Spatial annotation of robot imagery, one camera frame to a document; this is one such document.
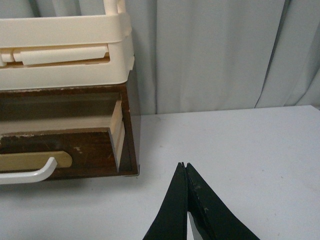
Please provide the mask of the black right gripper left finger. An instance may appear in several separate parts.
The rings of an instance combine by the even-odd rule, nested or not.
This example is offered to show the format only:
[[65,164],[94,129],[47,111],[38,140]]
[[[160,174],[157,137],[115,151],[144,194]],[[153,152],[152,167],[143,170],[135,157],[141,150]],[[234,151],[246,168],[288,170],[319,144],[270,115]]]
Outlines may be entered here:
[[179,162],[160,209],[145,240],[187,239],[188,183],[184,163]]

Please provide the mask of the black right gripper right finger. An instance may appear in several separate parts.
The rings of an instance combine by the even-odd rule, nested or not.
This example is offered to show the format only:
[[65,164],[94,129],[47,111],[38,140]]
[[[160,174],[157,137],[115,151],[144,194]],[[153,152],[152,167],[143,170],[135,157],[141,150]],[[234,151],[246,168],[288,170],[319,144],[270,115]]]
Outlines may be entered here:
[[204,240],[257,240],[223,203],[197,170],[186,167],[188,185],[188,211],[195,227]]

